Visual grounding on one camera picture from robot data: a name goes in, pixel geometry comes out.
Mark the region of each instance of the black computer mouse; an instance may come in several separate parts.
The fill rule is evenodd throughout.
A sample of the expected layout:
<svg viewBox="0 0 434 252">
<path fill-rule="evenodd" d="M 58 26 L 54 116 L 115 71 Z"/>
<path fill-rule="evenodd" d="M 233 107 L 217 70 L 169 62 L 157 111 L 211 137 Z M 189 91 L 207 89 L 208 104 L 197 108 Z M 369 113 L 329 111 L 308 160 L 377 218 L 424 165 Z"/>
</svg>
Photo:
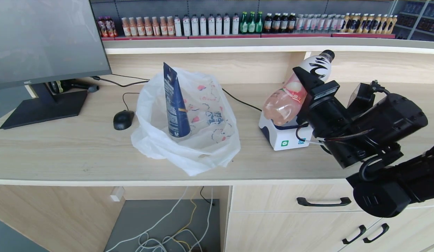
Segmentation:
<svg viewBox="0 0 434 252">
<path fill-rule="evenodd" d="M 118 112 L 113 119 L 114 129 L 118 131 L 122 131 L 124 129 L 128 129 L 133 122 L 134 111 L 131 110 L 122 110 Z"/>
</svg>

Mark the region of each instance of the blue tube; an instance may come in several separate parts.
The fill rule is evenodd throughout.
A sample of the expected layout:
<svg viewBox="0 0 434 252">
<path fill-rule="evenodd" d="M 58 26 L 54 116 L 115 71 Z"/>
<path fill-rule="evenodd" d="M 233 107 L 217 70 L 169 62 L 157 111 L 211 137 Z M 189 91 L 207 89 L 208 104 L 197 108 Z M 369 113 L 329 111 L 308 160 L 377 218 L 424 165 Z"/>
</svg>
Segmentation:
<svg viewBox="0 0 434 252">
<path fill-rule="evenodd" d="M 164 62 L 164 90 L 169 133 L 176 138 L 190 134 L 190 124 L 177 72 Z"/>
</svg>

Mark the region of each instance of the plastic bag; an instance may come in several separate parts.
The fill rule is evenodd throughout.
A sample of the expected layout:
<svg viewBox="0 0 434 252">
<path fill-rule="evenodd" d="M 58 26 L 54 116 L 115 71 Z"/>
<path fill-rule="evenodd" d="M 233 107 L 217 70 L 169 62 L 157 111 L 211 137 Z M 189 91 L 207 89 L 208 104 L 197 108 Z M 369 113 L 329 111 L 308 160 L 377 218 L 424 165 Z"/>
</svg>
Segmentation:
<svg viewBox="0 0 434 252">
<path fill-rule="evenodd" d="M 136 116 L 140 122 L 131 135 L 135 148 L 149 158 L 167 158 L 195 176 L 216 166 L 226 167 L 240 151 L 236 117 L 220 84 L 213 76 L 178 73 L 187 108 L 191 136 L 176 142 L 169 134 L 163 73 L 152 78 L 137 99 Z"/>
</svg>

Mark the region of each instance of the monitor screen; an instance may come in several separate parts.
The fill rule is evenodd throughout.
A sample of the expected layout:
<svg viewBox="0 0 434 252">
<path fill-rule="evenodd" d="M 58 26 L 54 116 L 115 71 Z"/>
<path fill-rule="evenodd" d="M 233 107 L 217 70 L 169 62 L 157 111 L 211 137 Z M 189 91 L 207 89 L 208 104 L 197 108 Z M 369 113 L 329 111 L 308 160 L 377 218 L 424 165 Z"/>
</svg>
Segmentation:
<svg viewBox="0 0 434 252">
<path fill-rule="evenodd" d="M 89 0 L 0 0 L 0 89 L 110 73 Z"/>
</svg>

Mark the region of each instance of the drawer handle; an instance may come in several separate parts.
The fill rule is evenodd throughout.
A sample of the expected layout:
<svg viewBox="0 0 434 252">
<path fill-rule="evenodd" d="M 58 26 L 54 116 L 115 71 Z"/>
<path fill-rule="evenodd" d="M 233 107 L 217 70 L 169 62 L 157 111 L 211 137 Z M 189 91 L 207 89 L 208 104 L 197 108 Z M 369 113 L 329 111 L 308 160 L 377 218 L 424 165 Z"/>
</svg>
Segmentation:
<svg viewBox="0 0 434 252">
<path fill-rule="evenodd" d="M 348 197 L 340 198 L 341 203 L 338 203 L 338 204 L 313 204 L 313 203 L 308 202 L 303 197 L 298 197 L 298 198 L 296 198 L 296 200 L 297 200 L 298 204 L 300 204 L 301 206 L 306 206 L 306 207 L 343 207 L 343 206 L 347 206 L 347 205 L 352 203 L 352 201 Z"/>
<path fill-rule="evenodd" d="M 371 243 L 371 242 L 377 240 L 378 238 L 380 238 L 380 236 L 383 236 L 386 232 L 388 232 L 389 225 L 385 223 L 385 224 L 382 225 L 382 228 L 383 228 L 383 231 L 377 237 L 375 237 L 374 239 L 369 240 L 367 237 L 364 238 L 363 239 L 364 243 Z"/>
<path fill-rule="evenodd" d="M 343 244 L 351 244 L 353 243 L 356 239 L 358 239 L 360 236 L 362 236 L 364 233 L 366 233 L 366 227 L 364 225 L 361 225 L 358 227 L 360 229 L 360 233 L 355 236 L 354 239 L 352 239 L 351 241 L 348 241 L 346 238 L 343 239 Z"/>
</svg>

